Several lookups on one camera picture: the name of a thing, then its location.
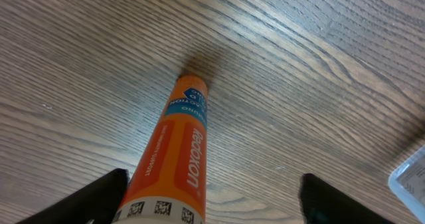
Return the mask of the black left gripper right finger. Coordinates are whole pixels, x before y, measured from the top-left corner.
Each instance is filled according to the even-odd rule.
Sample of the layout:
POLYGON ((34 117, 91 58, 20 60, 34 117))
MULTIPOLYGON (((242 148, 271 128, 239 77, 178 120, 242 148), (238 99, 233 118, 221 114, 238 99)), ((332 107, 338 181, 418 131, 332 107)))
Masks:
POLYGON ((299 203, 306 224, 393 224, 312 173, 301 177, 299 203))

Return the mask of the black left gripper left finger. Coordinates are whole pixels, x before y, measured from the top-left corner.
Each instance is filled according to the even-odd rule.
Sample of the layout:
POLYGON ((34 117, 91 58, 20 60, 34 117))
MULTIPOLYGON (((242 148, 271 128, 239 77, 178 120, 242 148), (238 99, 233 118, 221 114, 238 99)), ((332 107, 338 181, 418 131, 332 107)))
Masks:
POLYGON ((19 224, 111 223, 128 188, 125 169, 114 169, 19 224))

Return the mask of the orange Redoxon tube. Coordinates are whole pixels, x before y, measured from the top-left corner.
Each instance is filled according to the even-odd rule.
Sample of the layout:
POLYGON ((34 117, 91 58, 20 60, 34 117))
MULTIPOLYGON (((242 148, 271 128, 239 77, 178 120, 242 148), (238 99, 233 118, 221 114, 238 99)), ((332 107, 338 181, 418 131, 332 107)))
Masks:
POLYGON ((205 224, 207 94, 198 76, 177 79, 113 223, 205 224))

